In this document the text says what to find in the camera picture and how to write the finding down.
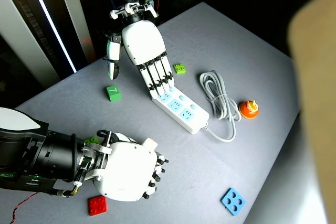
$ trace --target power strip switch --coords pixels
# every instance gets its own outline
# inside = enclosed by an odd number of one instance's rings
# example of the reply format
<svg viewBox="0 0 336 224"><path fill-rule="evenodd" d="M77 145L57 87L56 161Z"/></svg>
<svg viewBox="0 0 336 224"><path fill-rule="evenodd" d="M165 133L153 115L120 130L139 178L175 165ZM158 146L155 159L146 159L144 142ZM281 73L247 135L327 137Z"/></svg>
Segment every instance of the power strip switch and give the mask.
<svg viewBox="0 0 336 224"><path fill-rule="evenodd" d="M170 87L153 102L191 134L208 124L209 113L176 87Z"/></svg>

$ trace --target robotic arm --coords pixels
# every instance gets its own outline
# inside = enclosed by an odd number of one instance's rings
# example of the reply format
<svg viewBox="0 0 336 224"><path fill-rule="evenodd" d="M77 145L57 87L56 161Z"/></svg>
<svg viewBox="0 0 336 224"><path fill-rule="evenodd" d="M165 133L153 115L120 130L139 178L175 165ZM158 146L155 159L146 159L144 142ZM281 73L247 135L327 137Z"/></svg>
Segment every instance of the robotic arm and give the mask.
<svg viewBox="0 0 336 224"><path fill-rule="evenodd" d="M93 179L100 194L119 201L148 199L156 190L162 165L157 144L142 144L101 130L98 143L50 131L48 124L0 107L0 187L41 191L70 197L85 180ZM73 182L72 190L55 189L57 179Z"/></svg>
<svg viewBox="0 0 336 224"><path fill-rule="evenodd" d="M122 18L125 27L121 34L109 36L107 44L108 71L111 80L119 73L120 46L123 40L126 52L137 66L153 99L163 95L175 85L172 69L167 59L166 47L158 28L143 13L157 14L151 3L140 4L134 0L125 0L126 4L112 10L110 17Z"/></svg>

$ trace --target red lego brick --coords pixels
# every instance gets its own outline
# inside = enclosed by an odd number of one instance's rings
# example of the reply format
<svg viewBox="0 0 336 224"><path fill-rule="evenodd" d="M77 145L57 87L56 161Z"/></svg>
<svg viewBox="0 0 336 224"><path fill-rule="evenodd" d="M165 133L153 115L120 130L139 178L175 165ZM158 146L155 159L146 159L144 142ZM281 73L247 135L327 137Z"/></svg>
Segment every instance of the red lego brick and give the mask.
<svg viewBox="0 0 336 224"><path fill-rule="evenodd" d="M107 212L107 201L104 196L98 196L89 199L89 215L98 215L102 212Z"/></svg>

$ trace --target led light strip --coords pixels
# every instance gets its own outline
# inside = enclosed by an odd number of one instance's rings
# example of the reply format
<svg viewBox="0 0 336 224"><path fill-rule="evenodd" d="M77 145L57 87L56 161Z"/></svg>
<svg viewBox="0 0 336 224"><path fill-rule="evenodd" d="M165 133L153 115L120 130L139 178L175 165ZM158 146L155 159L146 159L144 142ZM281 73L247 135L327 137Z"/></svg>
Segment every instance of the led light strip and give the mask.
<svg viewBox="0 0 336 224"><path fill-rule="evenodd" d="M67 49L65 48L65 46L64 46L64 44L63 44L63 41L61 40L61 37L60 37L59 34L58 34L58 31L57 31L57 29L56 29L56 27L55 27L55 25L54 25L54 22L53 22L52 19L51 19L51 16L50 16L50 14L49 14L49 12L48 12L48 10L47 10L46 5L44 4L43 0L38 0L38 1L40 2L40 5L41 5L42 9L43 9L45 15L47 16L47 19L48 19L48 21L49 21L49 24L51 25L51 28L52 28L52 30L54 31L54 34L55 34L55 36L56 36L56 38L57 38L59 44L61 45L61 48L62 48L62 50L63 50L65 56L67 57L67 60L68 60L68 62L69 62L69 64L70 64L70 66L71 66L73 72L76 73L77 70L75 69L74 64L72 63L72 61L71 61L71 59L70 59L70 56L69 56L69 54L68 54L68 52L67 52Z"/></svg>

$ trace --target table surface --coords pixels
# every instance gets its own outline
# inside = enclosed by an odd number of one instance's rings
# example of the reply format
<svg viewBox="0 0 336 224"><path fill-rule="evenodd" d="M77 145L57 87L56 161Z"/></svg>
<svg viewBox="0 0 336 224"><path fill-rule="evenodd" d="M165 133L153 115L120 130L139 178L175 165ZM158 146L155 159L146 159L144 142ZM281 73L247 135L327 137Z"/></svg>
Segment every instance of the table surface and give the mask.
<svg viewBox="0 0 336 224"><path fill-rule="evenodd" d="M183 63L176 86L210 114L209 128L228 136L230 126L213 116L199 85L202 72L216 70L235 101L256 99L260 114L236 124L237 136L222 143L206 132L189 134L150 99L145 84L122 50L120 75L107 76L98 60L18 107L48 122L50 129L80 138L97 130L121 132L142 141L155 139L170 160L149 200L108 200L108 213L90 217L88 198L99 195L92 182L72 198L38 194L17 211L17 223L243 223L299 112L292 60L205 3L159 27L170 64ZM110 102L106 87L117 85L122 99ZM58 188L71 184L57 181ZM246 200L232 216L221 198L234 187ZM9 223L14 207L30 192L0 190L0 214Z"/></svg>

